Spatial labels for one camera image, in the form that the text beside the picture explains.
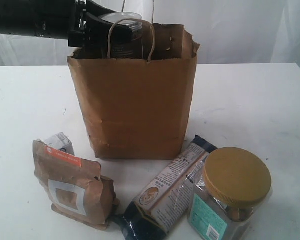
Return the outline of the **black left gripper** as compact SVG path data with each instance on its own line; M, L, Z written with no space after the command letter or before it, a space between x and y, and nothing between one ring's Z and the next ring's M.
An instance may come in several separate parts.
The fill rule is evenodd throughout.
M116 11L105 8L93 0L69 0L68 5L67 38L68 46L72 48L83 46L85 31L87 48L106 46L113 24L129 18L122 13L115 13ZM111 33L111 40L114 43L128 44L132 38L133 31L126 25L117 24Z

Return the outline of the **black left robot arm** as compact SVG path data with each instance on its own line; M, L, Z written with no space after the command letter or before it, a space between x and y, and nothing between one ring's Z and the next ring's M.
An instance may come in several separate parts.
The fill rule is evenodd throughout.
M92 0L0 0L0 34L67 40L73 48L102 45L109 33L130 43L129 27L101 19L112 13Z

